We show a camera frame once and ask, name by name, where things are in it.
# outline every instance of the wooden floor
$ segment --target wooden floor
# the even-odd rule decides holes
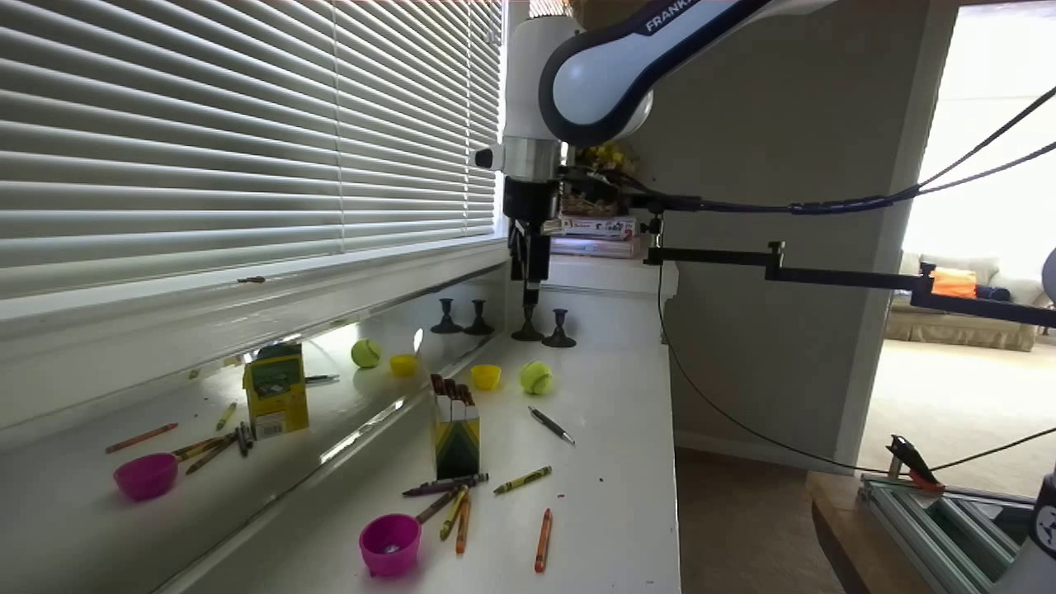
[[[835,594],[807,471],[679,453],[687,594]]]

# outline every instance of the magenta cup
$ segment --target magenta cup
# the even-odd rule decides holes
[[[410,516],[384,516],[360,531],[360,556],[372,579],[399,579],[415,569],[422,525]]]
[[[125,499],[148,501],[177,487],[179,458],[168,453],[141,456],[112,471]]]

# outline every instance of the white horizontal blinds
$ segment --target white horizontal blinds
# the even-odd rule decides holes
[[[499,0],[4,0],[7,317],[490,238],[499,38]]]

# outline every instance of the wall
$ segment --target wall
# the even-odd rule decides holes
[[[779,205],[901,189],[917,175],[951,27],[949,0],[842,0],[755,24],[665,79],[631,150],[666,192]],[[784,238],[798,269],[896,272],[906,219],[666,214],[666,244],[762,251]],[[804,465],[721,420],[692,380],[773,440],[854,458],[882,314],[882,295],[684,264],[666,311],[689,371],[673,365],[684,442]]]

